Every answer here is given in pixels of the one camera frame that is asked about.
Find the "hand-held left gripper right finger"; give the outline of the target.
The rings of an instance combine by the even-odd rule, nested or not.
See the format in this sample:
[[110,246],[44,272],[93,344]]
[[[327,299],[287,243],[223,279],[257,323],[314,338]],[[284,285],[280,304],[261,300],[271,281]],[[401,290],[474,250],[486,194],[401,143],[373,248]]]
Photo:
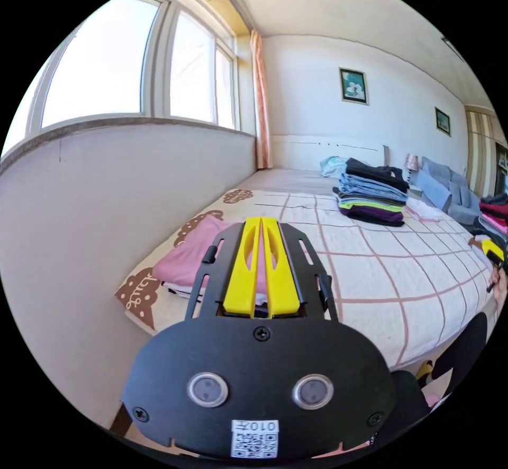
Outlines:
[[268,315],[296,316],[300,299],[294,283],[278,220],[261,218]]

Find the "person's right hand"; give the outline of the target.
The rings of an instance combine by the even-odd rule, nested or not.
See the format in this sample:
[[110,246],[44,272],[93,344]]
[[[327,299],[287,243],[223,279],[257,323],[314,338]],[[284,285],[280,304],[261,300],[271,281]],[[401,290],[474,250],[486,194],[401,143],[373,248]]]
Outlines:
[[496,312],[499,316],[507,296],[507,276],[503,268],[493,267],[489,285],[496,303]]

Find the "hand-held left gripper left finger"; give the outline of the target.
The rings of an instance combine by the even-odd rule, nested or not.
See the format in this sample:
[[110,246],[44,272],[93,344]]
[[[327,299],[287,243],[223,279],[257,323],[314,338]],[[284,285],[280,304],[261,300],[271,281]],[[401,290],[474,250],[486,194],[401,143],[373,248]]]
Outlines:
[[228,315],[253,316],[256,306],[261,218],[243,224],[223,308]]

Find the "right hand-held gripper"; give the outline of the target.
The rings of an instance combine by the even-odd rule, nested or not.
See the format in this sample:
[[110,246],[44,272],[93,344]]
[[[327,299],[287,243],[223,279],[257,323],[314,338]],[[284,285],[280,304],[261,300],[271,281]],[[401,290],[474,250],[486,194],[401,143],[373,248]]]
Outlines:
[[481,240],[481,248],[492,264],[492,272],[487,286],[487,293],[506,293],[506,273],[504,268],[504,251],[492,240]]

